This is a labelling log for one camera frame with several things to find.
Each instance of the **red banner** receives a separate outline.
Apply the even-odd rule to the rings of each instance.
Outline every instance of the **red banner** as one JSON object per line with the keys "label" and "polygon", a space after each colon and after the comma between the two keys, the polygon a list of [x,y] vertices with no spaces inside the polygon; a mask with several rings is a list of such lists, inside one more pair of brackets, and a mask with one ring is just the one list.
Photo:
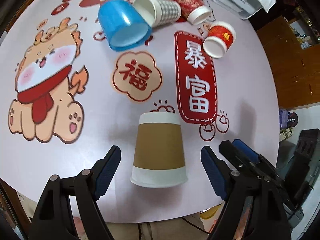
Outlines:
{"label": "red banner", "polygon": [[211,124],[217,118],[217,85],[212,58],[203,39],[178,31],[174,34],[178,108],[187,123]]}

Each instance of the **table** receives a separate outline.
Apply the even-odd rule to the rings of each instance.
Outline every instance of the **table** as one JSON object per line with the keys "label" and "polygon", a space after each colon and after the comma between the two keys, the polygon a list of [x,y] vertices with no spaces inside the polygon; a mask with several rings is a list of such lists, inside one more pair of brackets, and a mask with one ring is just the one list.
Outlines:
{"label": "table", "polygon": [[[118,145],[122,160],[98,206],[108,222],[133,223],[220,203],[200,161],[205,145],[218,153],[222,140],[241,138],[276,164],[276,90],[248,21],[204,0],[214,11],[205,24],[156,28],[144,45],[119,53],[109,48],[97,21],[104,1],[35,0],[0,47],[4,181],[37,201],[52,174],[75,176]],[[230,23],[237,38],[225,57],[212,61],[201,43],[215,18]],[[186,86],[187,76],[195,90]],[[204,93],[199,84],[205,84]],[[139,116],[152,110],[181,116],[188,175],[183,185],[150,189],[129,180]],[[71,204],[77,215],[74,198]]]}

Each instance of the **cartoon paw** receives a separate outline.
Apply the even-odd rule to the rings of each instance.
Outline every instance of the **cartoon paw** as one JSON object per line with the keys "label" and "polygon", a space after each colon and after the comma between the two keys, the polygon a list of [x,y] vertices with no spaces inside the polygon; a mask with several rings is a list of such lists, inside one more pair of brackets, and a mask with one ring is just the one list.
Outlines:
{"label": "cartoon paw", "polygon": [[229,118],[227,117],[227,114],[224,114],[224,111],[220,111],[221,115],[217,115],[216,119],[216,127],[217,130],[221,133],[226,133],[229,130]]}
{"label": "cartoon paw", "polygon": [[206,142],[212,141],[216,135],[216,128],[213,124],[201,124],[199,126],[199,135]]}
{"label": "cartoon paw", "polygon": [[22,132],[21,128],[21,107],[17,100],[13,100],[8,115],[8,126],[12,133]]}
{"label": "cartoon paw", "polygon": [[58,110],[54,133],[64,143],[73,143],[81,133],[84,113],[78,102],[72,102],[68,106],[61,106]]}

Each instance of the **checkered paper cup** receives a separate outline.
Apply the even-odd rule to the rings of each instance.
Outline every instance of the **checkered paper cup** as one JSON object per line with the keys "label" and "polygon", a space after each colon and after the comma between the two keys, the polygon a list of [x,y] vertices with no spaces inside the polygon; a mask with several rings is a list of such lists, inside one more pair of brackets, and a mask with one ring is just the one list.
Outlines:
{"label": "checkered paper cup", "polygon": [[151,27],[176,22],[181,16],[180,5],[171,0],[135,0],[133,7]]}

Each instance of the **metal screw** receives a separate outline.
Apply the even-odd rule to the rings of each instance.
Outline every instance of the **metal screw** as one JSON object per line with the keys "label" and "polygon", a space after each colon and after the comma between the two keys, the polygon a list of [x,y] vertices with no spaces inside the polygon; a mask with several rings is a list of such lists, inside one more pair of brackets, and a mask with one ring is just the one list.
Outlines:
{"label": "metal screw", "polygon": [[232,171],[231,171],[231,175],[232,175],[232,176],[235,176],[235,177],[238,177],[238,176],[240,175],[240,172],[237,171],[237,170],[232,170]]}
{"label": "metal screw", "polygon": [[55,181],[55,180],[57,180],[57,178],[58,178],[58,175],[52,175],[52,176],[50,177],[50,180],[51,180],[51,181]]}
{"label": "metal screw", "polygon": [[271,181],[271,178],[268,175],[264,176],[263,178],[264,178],[264,180],[266,182],[270,182]]}
{"label": "metal screw", "polygon": [[89,175],[90,174],[90,170],[89,169],[84,169],[83,171],[81,171],[81,174],[83,175],[83,176],[87,176],[87,175]]}

